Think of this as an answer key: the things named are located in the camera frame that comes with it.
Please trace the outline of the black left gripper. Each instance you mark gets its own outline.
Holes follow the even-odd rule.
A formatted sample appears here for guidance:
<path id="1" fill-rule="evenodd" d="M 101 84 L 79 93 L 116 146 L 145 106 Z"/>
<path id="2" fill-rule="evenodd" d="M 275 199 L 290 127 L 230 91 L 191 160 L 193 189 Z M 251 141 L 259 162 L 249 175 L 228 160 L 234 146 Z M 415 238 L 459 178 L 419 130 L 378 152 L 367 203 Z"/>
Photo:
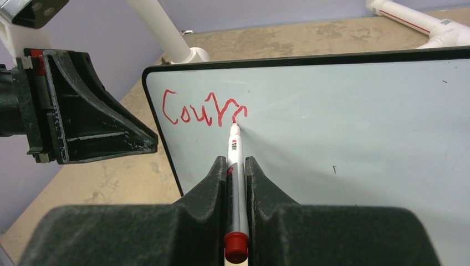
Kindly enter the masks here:
<path id="1" fill-rule="evenodd" d="M 15 61 L 1 65 L 1 137 L 25 135 L 37 163 L 157 152 L 157 134 L 105 89 L 88 53 L 47 49 L 44 66 L 42 49 L 25 48 Z"/>

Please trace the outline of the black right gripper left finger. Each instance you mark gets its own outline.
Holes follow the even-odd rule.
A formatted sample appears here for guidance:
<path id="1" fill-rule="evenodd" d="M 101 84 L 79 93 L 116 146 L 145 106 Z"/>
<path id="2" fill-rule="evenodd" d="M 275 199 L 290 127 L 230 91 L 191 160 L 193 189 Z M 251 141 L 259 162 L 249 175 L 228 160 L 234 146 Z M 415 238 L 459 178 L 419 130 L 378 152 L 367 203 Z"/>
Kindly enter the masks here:
<path id="1" fill-rule="evenodd" d="M 20 265 L 223 265 L 226 159 L 172 204 L 66 205 L 38 223 Z"/>

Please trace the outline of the black framed whiteboard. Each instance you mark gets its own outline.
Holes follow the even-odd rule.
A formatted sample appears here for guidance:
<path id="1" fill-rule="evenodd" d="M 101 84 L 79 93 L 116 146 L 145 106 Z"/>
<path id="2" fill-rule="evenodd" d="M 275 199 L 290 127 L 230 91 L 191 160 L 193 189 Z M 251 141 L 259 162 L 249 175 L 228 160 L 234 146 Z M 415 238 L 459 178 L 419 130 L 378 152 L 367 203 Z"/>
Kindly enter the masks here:
<path id="1" fill-rule="evenodd" d="M 469 48 L 152 66 L 142 83 L 186 194 L 243 154 L 299 203 L 404 207 L 469 264 Z"/>

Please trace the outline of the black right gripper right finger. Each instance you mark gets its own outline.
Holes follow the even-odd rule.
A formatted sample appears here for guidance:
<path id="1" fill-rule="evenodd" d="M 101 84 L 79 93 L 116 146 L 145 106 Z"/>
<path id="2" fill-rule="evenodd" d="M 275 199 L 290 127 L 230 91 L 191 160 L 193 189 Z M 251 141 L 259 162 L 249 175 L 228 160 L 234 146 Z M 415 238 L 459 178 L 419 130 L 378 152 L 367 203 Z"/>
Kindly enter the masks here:
<path id="1" fill-rule="evenodd" d="M 421 221 L 397 207 L 300 204 L 246 158 L 249 265 L 440 265 Z"/>

